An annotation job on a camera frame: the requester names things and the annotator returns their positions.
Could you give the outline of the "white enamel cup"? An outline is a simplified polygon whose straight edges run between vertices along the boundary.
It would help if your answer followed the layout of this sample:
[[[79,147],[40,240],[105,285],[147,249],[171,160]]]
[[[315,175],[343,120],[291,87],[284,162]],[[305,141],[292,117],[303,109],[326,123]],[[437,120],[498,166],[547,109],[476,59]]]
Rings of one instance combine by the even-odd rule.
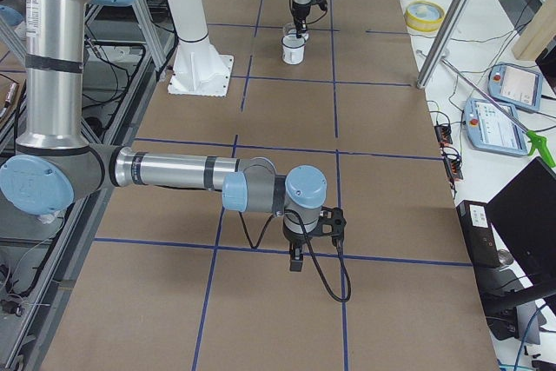
[[[282,60],[289,65],[300,64],[304,59],[306,40],[296,34],[288,34],[281,40]]]

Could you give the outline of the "clear plastic funnel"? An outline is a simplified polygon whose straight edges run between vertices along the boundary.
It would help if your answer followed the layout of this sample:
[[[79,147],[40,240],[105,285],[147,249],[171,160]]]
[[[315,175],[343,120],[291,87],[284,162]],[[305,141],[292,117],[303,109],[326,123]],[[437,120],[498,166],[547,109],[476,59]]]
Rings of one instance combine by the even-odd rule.
[[[282,27],[282,32],[282,45],[289,48],[300,48],[304,46],[309,39],[309,34],[307,32],[297,32],[294,23],[286,23]]]

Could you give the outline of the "white pillar with base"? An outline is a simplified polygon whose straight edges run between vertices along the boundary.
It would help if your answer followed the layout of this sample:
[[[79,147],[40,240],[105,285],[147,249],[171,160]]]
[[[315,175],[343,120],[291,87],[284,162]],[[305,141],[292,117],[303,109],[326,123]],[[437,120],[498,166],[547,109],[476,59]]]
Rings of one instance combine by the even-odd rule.
[[[167,1],[178,38],[169,93],[226,96],[234,58],[210,42],[202,0]]]

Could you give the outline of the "yellow tape roll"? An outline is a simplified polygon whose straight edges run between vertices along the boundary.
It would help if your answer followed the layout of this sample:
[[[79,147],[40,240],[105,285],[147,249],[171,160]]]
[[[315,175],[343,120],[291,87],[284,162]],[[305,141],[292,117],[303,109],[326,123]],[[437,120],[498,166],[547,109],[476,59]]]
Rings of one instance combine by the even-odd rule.
[[[435,32],[442,25],[446,12],[437,3],[424,0],[407,5],[404,13],[408,28],[419,32]]]

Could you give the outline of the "lower orange black connector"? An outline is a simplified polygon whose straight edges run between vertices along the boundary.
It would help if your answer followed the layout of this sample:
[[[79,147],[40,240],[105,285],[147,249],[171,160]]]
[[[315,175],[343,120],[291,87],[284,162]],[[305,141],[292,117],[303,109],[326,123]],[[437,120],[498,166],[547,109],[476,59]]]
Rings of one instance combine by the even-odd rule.
[[[461,157],[454,154],[445,154],[443,159],[448,178],[453,182],[462,180]]]

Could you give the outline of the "orange black connector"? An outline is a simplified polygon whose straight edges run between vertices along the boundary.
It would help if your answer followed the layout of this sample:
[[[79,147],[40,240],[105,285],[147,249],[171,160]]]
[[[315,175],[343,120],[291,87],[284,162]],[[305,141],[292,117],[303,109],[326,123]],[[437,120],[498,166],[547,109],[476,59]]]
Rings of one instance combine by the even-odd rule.
[[[443,159],[448,178],[453,182],[462,180],[461,157],[454,154],[445,154]]]
[[[435,135],[439,144],[452,144],[452,127],[450,123],[436,124],[434,126]]]

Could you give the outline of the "upper orange black connector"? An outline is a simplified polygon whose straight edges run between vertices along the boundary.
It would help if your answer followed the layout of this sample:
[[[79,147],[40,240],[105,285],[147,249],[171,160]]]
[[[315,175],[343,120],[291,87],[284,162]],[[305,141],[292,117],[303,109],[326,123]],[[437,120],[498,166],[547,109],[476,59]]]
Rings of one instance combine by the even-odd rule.
[[[452,144],[452,127],[450,123],[436,124],[434,126],[435,135],[439,144]]]

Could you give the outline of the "black computer box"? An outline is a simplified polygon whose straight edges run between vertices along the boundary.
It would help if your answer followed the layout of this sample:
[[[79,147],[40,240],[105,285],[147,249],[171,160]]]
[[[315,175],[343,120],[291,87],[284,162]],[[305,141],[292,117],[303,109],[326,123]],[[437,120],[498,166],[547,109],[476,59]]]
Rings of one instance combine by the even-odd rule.
[[[457,206],[461,230],[467,253],[475,267],[498,268],[501,266],[492,229],[483,202],[463,200]]]

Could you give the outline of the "lower teach pendant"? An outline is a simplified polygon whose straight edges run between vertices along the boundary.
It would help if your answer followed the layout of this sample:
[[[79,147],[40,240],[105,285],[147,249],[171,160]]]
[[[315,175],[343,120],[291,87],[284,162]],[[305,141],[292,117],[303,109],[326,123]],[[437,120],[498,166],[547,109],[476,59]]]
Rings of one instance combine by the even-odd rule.
[[[468,98],[464,108],[467,137],[475,149],[508,156],[526,156],[526,138],[488,100]]]

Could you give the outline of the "teach pendant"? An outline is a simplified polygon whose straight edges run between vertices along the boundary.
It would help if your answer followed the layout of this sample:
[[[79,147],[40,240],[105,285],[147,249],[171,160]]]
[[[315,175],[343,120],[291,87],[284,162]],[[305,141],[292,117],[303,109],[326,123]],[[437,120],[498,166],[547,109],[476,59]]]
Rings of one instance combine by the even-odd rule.
[[[539,111],[544,77],[512,63],[494,65],[488,77],[488,92],[497,100],[533,113]]]
[[[526,138],[488,100],[468,98],[464,108],[467,137],[475,149],[508,156],[526,156]]]

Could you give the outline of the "black monitor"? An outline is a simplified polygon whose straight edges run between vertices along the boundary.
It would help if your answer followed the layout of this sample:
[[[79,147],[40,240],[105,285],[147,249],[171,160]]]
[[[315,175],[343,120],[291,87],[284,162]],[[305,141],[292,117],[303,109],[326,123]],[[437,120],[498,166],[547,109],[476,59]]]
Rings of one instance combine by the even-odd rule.
[[[526,274],[555,276],[555,171],[541,158],[495,195],[486,213]]]

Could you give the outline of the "upper teach pendant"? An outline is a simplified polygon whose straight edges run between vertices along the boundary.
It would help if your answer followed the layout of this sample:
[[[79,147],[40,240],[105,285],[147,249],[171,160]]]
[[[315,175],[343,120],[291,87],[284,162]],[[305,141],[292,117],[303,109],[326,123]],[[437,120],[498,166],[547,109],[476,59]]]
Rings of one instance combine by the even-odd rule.
[[[494,65],[488,77],[488,92],[497,100],[533,113],[539,111],[544,77],[512,63]]]

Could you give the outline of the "wooden block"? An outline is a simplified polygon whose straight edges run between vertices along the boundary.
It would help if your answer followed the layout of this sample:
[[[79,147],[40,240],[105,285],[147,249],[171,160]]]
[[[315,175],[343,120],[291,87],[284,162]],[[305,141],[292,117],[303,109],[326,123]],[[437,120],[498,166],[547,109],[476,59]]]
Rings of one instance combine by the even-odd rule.
[[[534,61],[555,37],[556,0],[546,0],[512,47],[518,60]]]

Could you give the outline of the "aluminium frame post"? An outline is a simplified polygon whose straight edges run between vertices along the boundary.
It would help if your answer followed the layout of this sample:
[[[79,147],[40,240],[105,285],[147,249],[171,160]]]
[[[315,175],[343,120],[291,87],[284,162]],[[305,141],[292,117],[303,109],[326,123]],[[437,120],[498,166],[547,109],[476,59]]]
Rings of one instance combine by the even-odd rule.
[[[441,56],[444,53],[468,2],[469,0],[452,0],[450,3],[445,19],[440,26],[438,34],[427,53],[425,62],[423,63],[417,77],[416,87],[418,89],[426,88],[427,83],[430,80],[436,66],[440,62]]]

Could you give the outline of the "green handled grabber stick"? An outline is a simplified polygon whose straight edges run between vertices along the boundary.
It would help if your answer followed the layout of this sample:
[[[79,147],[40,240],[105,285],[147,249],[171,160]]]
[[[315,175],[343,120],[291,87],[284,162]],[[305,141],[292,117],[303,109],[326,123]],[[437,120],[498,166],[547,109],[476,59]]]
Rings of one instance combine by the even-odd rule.
[[[531,143],[531,149],[529,155],[531,156],[535,151],[539,152],[539,155],[544,162],[551,168],[555,167],[555,161],[553,160],[552,154],[547,146],[547,139],[534,132],[532,129],[528,129],[516,116],[511,113],[506,112],[503,108],[485,91],[483,91],[479,86],[477,86],[473,81],[468,79],[462,72],[460,72],[455,66],[453,66],[447,59],[446,55],[440,57],[440,61],[447,66],[452,72],[457,76],[461,77],[464,82],[472,87],[473,90],[477,91],[484,99],[490,102],[498,111],[500,111],[511,123],[520,129],[528,138]]]

